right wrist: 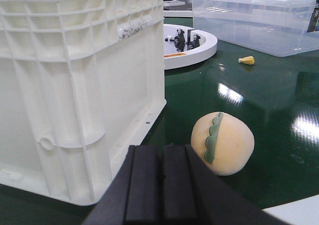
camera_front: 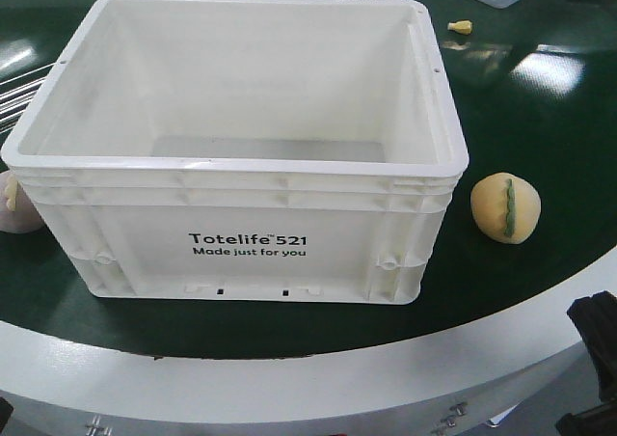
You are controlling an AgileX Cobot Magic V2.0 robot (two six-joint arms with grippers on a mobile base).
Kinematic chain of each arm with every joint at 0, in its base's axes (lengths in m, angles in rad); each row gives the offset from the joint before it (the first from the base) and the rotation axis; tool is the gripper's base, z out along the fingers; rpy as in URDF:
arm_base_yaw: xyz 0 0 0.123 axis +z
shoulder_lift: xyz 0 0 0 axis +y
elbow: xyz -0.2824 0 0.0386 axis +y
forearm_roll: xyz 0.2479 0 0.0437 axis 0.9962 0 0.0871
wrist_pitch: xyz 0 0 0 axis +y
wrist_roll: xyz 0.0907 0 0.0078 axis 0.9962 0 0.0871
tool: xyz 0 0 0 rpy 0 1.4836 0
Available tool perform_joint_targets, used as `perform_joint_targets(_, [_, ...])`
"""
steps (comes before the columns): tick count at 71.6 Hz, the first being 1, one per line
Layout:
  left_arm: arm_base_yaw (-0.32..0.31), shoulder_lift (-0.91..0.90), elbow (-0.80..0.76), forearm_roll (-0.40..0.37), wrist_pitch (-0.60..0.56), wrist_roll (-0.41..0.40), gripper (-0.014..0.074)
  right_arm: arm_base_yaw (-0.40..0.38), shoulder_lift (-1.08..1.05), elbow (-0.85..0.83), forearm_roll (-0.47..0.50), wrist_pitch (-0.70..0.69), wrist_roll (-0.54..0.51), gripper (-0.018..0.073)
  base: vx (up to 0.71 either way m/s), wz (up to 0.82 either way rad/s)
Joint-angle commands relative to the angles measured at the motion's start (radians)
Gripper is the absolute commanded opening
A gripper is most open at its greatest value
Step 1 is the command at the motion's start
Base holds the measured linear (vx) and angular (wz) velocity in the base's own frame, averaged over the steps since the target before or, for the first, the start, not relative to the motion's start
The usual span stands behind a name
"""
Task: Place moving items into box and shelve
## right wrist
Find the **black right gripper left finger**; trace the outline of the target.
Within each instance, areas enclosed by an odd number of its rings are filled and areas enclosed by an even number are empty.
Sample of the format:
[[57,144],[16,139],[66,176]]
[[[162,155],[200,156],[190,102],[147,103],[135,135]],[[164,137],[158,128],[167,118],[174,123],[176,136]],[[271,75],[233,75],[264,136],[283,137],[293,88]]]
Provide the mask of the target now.
[[159,225],[159,157],[153,145],[131,145],[85,225]]

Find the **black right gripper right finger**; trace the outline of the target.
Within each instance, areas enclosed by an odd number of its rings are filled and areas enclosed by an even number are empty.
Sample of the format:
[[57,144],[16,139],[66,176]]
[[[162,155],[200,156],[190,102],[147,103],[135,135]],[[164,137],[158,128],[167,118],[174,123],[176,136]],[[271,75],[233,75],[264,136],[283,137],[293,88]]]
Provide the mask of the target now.
[[190,145],[162,155],[165,225],[284,225],[214,175]]

